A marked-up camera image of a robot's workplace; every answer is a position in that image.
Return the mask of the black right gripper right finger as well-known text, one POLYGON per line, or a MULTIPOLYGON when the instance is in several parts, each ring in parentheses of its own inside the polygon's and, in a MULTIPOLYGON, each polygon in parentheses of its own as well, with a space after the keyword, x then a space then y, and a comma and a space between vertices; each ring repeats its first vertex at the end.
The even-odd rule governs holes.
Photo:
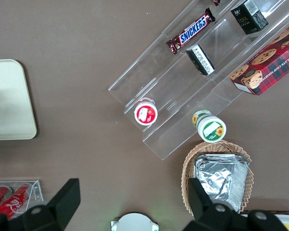
POLYGON ((213 203, 200 181, 190 178, 189 203, 194 220, 185 231, 286 231, 285 225, 271 212, 252 210, 246 217, 228 206, 213 203))

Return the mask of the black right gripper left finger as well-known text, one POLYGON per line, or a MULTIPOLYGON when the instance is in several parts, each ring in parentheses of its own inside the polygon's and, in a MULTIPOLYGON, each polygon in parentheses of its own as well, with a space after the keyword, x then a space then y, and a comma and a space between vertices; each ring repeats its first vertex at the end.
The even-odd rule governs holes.
POLYGON ((7 219, 0 214, 0 231, 64 231, 81 202, 79 179, 69 179, 46 204, 7 219))

